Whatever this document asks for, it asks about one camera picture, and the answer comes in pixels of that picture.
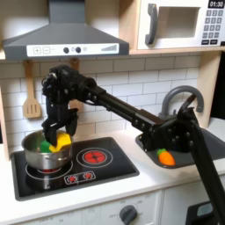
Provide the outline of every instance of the range hood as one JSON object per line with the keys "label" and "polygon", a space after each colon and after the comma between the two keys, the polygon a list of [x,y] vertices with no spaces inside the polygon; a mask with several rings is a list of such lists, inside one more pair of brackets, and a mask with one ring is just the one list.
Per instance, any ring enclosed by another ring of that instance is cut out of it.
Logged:
{"label": "range hood", "polygon": [[85,24],[85,0],[48,0],[49,25],[4,40],[6,60],[124,55],[129,44]]}

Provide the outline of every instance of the wall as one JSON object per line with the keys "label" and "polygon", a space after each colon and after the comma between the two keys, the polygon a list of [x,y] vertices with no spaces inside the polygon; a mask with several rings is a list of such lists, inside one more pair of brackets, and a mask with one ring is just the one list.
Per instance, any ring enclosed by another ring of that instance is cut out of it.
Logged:
{"label": "wall", "polygon": [[[0,61],[0,85],[3,93],[7,139],[10,151],[21,149],[22,139],[41,129],[46,118],[45,98],[41,96],[41,80],[50,68],[69,62],[34,62],[35,96],[41,104],[42,118],[23,117],[22,105],[27,93],[21,62]],[[91,58],[80,61],[80,73],[91,76],[109,93],[138,109],[157,115],[168,91],[179,85],[197,86],[200,56],[198,54],[163,54]],[[172,99],[170,113],[186,98],[182,93]],[[130,124],[103,107],[85,105],[79,114],[76,135],[97,134],[130,128]]]}

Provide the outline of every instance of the cabinet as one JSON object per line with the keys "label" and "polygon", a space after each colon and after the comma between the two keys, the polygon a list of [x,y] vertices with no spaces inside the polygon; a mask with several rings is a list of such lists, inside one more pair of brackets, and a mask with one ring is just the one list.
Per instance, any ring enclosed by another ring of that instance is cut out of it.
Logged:
{"label": "cabinet", "polygon": [[[225,186],[225,176],[221,177]],[[185,225],[187,209],[190,206],[208,201],[202,182],[194,182],[164,190],[160,225]]]}

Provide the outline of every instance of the red burner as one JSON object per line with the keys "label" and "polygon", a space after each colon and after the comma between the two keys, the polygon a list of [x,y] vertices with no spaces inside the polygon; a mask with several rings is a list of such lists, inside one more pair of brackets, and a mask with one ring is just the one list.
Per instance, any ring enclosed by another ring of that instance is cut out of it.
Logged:
{"label": "red burner", "polygon": [[106,160],[106,155],[101,151],[89,151],[83,155],[83,159],[86,163],[100,164]]}

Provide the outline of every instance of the microwave keypad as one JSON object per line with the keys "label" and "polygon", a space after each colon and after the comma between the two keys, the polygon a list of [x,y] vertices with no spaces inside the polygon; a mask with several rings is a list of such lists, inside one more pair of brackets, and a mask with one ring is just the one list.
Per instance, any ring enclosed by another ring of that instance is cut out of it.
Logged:
{"label": "microwave keypad", "polygon": [[207,10],[201,45],[217,45],[216,39],[220,37],[222,16],[222,10]]}

